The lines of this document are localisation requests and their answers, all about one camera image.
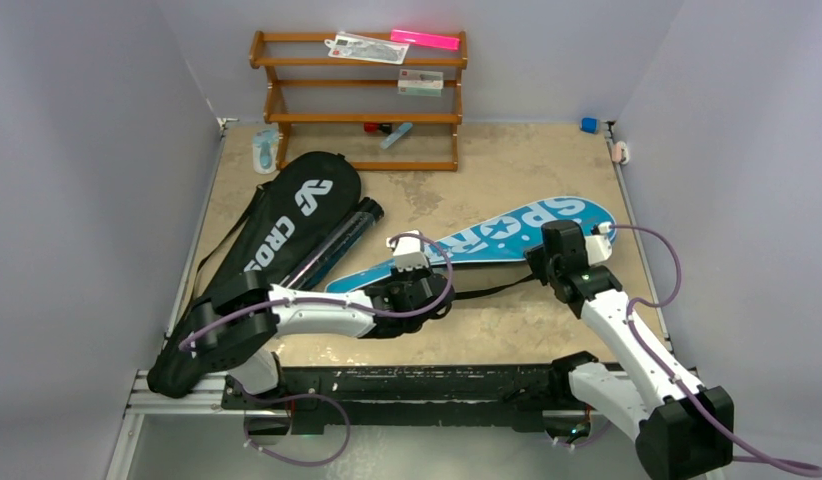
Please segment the blue racket bag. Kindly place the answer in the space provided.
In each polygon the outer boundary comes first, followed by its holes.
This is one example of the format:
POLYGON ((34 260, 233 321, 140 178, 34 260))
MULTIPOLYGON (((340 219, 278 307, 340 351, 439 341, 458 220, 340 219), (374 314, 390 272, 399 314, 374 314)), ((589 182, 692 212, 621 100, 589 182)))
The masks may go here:
MULTIPOLYGON (((458 292, 455 275, 463 267, 493 267, 500 264, 521 264, 528 272, 525 281, 533 277, 524 252, 542 243, 540 227, 549 221, 572 220, 586 235, 601 222, 612 222, 612 214, 599 204, 581 197, 563 196, 531 202, 489 220, 468 227, 425 245, 431 269, 445 274, 454 287, 455 299, 471 299, 499 292, 498 287, 458 292)), ((368 269, 331 281, 329 293, 348 293, 387 279, 393 268, 393 259, 368 269)))

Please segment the black shuttlecock tube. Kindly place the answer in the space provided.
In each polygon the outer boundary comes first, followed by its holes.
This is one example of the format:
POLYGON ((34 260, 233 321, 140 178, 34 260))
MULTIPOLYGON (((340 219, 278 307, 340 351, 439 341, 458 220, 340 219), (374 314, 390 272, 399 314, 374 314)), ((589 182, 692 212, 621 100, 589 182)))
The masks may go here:
POLYGON ((383 216, 382 206, 372 198, 364 197, 355 209, 278 284, 294 290, 313 289, 383 216))

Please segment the black Crossway racket bag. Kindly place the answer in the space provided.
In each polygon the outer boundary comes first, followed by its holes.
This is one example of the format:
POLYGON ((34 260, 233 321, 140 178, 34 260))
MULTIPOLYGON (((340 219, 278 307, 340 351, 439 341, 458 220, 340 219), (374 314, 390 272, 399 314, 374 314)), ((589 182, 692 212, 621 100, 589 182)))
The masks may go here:
POLYGON ((182 398, 210 372, 178 348, 193 330, 192 308, 211 296, 238 295, 244 276, 258 275, 259 287, 278 284, 358 205, 359 173, 341 154, 307 152, 278 176, 257 186, 247 208, 230 229, 233 238, 216 272, 201 293, 191 295, 147 377, 149 388, 182 398))

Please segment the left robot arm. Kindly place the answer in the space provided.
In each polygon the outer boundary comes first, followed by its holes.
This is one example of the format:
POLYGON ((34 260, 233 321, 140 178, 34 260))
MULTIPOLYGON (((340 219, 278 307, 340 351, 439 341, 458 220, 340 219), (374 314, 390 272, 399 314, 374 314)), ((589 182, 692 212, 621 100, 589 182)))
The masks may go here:
POLYGON ((257 279, 248 272, 244 293, 211 296, 192 308, 194 328, 178 348, 210 372, 227 372, 262 409, 276 407, 285 395, 279 359, 263 349, 269 340, 305 334, 392 339, 443 317, 456 298, 451 276, 427 268, 346 293, 261 288, 257 279))

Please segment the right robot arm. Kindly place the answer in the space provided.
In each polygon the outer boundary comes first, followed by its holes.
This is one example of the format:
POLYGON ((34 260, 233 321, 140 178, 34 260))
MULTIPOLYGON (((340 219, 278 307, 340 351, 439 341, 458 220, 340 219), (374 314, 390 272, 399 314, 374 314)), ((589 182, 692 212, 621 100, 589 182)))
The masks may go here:
POLYGON ((551 399, 588 404, 634 444, 651 479, 691 479, 731 463, 722 429, 734 426, 734 403, 722 387, 706 387, 670 354, 604 266, 611 253, 605 229, 590 236, 572 220, 540 228, 541 244, 526 253, 533 274, 550 286, 606 345, 625 375, 583 355, 554 361, 551 399))

